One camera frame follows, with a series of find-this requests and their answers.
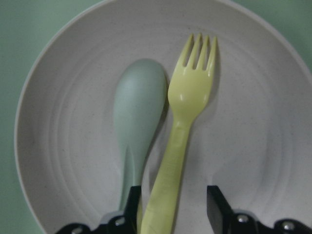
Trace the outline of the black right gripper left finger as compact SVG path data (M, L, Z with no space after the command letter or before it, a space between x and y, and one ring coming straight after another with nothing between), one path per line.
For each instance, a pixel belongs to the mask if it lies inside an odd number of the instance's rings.
M130 188L126 207L124 210L125 228L124 234L138 233L138 211L141 201L141 186L132 186Z

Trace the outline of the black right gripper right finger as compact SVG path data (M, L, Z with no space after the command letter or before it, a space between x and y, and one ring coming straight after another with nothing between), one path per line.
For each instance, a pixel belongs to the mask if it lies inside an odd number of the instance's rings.
M207 186L207 216L214 234L227 234L234 214L218 186Z

